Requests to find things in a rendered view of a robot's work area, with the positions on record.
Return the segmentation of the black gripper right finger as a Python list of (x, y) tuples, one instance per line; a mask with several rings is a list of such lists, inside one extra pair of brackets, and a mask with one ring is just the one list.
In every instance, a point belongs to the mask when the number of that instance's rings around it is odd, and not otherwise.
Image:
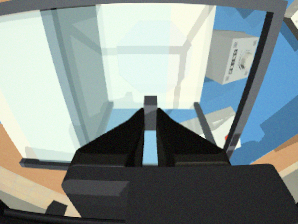
[(158, 167), (230, 166), (224, 149), (174, 121), (160, 107), (156, 118)]

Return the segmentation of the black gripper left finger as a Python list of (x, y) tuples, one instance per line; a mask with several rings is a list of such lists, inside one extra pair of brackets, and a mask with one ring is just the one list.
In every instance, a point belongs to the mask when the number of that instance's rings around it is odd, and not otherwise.
[(142, 167), (145, 138), (144, 108), (131, 118), (76, 150), (73, 164), (116, 164)]

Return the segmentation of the blue bench mat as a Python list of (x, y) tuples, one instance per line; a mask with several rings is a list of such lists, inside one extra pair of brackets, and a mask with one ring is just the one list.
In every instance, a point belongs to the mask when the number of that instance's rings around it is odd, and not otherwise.
[(249, 165), (298, 134), (298, 41), (285, 22), (231, 165)]

